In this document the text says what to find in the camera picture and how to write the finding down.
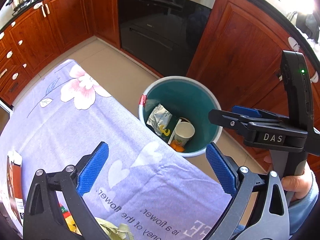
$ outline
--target bucket rim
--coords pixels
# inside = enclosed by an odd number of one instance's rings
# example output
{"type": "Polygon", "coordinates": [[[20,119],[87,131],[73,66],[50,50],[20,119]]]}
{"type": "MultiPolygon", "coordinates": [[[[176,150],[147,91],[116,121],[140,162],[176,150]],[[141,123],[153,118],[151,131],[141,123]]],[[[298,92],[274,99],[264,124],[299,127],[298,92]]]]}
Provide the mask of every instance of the bucket rim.
{"type": "MultiPolygon", "coordinates": [[[[160,78],[158,80],[156,80],[155,82],[153,82],[152,84],[150,84],[147,89],[143,92],[143,95],[145,95],[148,99],[148,94],[150,93],[150,91],[154,88],[156,88],[158,85],[160,85],[161,83],[165,82],[165,81],[173,81],[173,80],[180,80],[180,81],[188,81],[189,83],[192,83],[193,85],[196,85],[197,87],[201,88],[208,96],[209,98],[213,99],[213,103],[215,104],[216,108],[218,110],[221,110],[221,106],[218,102],[218,100],[216,99],[216,97],[214,96],[214,94],[206,87],[204,86],[203,84],[201,84],[199,81],[197,80],[194,80],[192,78],[188,78],[188,77],[181,77],[181,76],[170,76],[170,77],[164,77],[164,78],[160,78]]],[[[140,122],[146,126],[146,123],[144,121],[144,118],[143,118],[143,108],[144,106],[139,104],[139,107],[138,107],[138,114],[139,114],[139,120],[140,122]]],[[[217,125],[217,131],[214,135],[214,137],[212,138],[212,142],[216,143],[222,133],[222,127],[221,126],[218,126],[217,125]]],[[[184,158],[190,158],[190,157],[196,157],[196,156],[199,156],[203,153],[205,153],[205,148],[202,148],[196,152],[191,152],[191,153],[178,153],[179,155],[181,155],[182,157],[184,158]]]]}

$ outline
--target silver bolt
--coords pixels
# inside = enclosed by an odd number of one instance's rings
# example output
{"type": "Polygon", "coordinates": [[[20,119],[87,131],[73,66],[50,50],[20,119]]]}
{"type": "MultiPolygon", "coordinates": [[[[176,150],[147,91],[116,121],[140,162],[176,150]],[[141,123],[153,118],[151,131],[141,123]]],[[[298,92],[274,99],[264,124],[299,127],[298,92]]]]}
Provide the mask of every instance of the silver bolt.
{"type": "Polygon", "coordinates": [[[272,177],[278,176],[278,174],[277,174],[275,171],[270,171],[270,175],[271,175],[272,177]]]}
{"type": "Polygon", "coordinates": [[[42,174],[43,174],[43,170],[37,170],[37,171],[36,171],[36,175],[37,175],[37,176],[41,176],[42,174]]]}
{"type": "Polygon", "coordinates": [[[242,167],[240,167],[240,171],[241,171],[242,173],[248,173],[248,172],[249,172],[249,169],[248,169],[246,166],[242,166],[242,167]]]}
{"type": "Polygon", "coordinates": [[[75,169],[75,167],[73,165],[69,165],[66,167],[67,172],[72,172],[72,171],[74,171],[74,169],[75,169]]]}

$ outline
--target white paper cup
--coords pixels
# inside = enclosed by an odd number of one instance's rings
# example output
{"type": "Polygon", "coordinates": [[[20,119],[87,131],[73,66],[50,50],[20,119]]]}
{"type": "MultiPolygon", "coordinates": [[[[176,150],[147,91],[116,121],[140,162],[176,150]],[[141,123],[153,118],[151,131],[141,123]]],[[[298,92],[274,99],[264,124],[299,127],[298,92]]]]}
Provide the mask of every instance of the white paper cup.
{"type": "Polygon", "coordinates": [[[184,146],[195,134],[195,128],[189,122],[180,122],[175,128],[174,139],[177,145],[184,146]]]}

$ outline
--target blue textured pad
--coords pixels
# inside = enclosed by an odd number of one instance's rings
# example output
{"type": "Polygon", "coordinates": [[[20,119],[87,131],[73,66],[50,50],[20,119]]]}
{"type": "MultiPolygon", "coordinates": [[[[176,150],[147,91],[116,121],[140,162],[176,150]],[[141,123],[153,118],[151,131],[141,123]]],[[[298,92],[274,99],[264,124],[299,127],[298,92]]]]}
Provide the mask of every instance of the blue textured pad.
{"type": "Polygon", "coordinates": [[[236,114],[247,115],[248,117],[252,117],[252,118],[260,118],[261,117],[261,114],[259,113],[258,110],[243,107],[243,106],[234,106],[232,108],[232,112],[236,113],[236,114]]]}
{"type": "Polygon", "coordinates": [[[205,150],[205,156],[216,174],[225,193],[232,197],[236,194],[236,178],[228,168],[224,159],[212,144],[208,144],[205,150]]]}
{"type": "Polygon", "coordinates": [[[78,177],[77,191],[82,197],[84,193],[90,192],[94,182],[96,181],[103,165],[109,156],[108,144],[103,143],[97,150],[95,155],[87,163],[78,177]]]}

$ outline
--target pink and white flower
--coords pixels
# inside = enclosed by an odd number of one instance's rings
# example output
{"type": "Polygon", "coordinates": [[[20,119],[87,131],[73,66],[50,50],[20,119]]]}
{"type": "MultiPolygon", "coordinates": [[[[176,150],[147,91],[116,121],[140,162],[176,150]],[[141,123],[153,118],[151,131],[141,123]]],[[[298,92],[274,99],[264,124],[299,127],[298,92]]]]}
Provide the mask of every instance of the pink and white flower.
{"type": "Polygon", "coordinates": [[[96,100],[96,92],[102,97],[111,97],[111,95],[79,65],[73,66],[69,75],[73,79],[61,88],[61,101],[68,102],[74,98],[76,109],[86,110],[92,106],[96,100]]]}

